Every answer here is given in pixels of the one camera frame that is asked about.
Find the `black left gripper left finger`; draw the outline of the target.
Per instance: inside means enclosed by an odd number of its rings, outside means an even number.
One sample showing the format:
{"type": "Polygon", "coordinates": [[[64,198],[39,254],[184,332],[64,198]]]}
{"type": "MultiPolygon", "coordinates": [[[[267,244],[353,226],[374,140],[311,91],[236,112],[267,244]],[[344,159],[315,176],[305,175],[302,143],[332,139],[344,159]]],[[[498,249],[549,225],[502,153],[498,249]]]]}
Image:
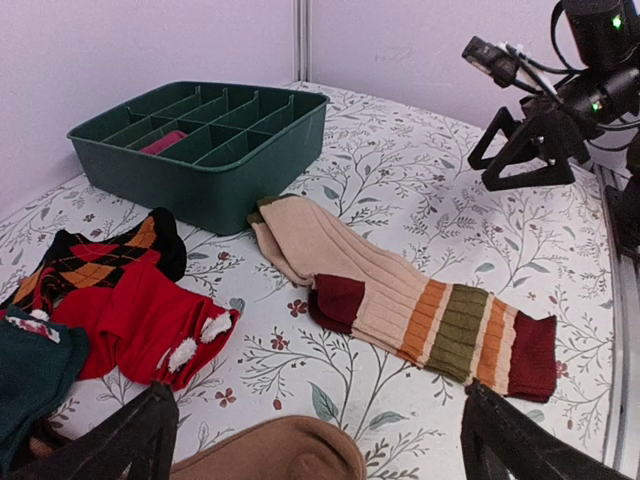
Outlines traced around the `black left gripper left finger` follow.
{"type": "Polygon", "coordinates": [[[7,479],[167,479],[179,409],[170,386],[150,385],[82,437],[7,479]]]}

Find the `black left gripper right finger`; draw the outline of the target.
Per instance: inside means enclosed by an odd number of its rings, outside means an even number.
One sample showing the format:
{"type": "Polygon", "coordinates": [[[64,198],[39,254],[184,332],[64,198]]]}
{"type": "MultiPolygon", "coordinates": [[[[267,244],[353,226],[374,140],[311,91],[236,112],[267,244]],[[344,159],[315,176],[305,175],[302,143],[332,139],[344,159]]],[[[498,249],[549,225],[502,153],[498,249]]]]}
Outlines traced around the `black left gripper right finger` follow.
{"type": "Polygon", "coordinates": [[[460,441],[468,479],[626,478],[557,439],[480,382],[465,393],[460,441]]]}

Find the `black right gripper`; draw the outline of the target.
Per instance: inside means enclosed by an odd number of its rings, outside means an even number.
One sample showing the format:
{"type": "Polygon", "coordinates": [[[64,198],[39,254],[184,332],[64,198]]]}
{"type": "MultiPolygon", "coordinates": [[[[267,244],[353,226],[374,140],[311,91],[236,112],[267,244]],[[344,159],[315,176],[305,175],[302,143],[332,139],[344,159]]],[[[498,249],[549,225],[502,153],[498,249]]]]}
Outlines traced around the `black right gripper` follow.
{"type": "Polygon", "coordinates": [[[573,158],[582,165],[591,160],[586,140],[576,120],[562,111],[551,100],[542,96],[528,95],[519,101],[527,120],[539,120],[541,132],[534,134],[532,142],[538,150],[538,157],[547,166],[515,175],[502,176],[503,170],[520,155],[506,148],[495,157],[483,155],[501,131],[510,140],[516,130],[523,125],[515,120],[507,107],[501,107],[489,123],[484,134],[468,156],[473,170],[485,170],[482,181],[489,191],[505,191],[529,187],[568,185],[573,182],[573,172],[567,159],[573,158]]]}

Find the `beige striped sock pair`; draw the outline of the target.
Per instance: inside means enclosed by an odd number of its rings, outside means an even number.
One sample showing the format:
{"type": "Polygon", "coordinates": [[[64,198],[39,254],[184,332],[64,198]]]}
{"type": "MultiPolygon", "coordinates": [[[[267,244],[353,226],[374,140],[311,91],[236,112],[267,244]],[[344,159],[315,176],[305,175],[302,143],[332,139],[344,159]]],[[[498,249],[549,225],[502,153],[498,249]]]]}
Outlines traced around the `beige striped sock pair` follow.
{"type": "Polygon", "coordinates": [[[325,329],[461,384],[546,403],[556,384],[555,317],[533,319],[481,288],[429,278],[314,201],[263,199],[248,217],[259,249],[325,329]]]}

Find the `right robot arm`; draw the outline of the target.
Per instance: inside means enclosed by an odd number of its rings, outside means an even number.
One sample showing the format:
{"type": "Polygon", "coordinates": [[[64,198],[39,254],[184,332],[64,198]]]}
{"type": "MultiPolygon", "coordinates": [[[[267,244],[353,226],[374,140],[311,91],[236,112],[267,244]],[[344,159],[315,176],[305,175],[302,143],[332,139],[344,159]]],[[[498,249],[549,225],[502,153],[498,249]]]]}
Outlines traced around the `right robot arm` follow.
{"type": "Polygon", "coordinates": [[[551,68],[509,43],[473,37],[462,52],[468,63],[501,88],[526,92],[524,117],[500,108],[468,157],[490,191],[570,184],[571,163],[588,162],[593,140],[639,127],[639,15],[631,1],[560,1],[555,29],[566,17],[582,68],[551,68]]]}

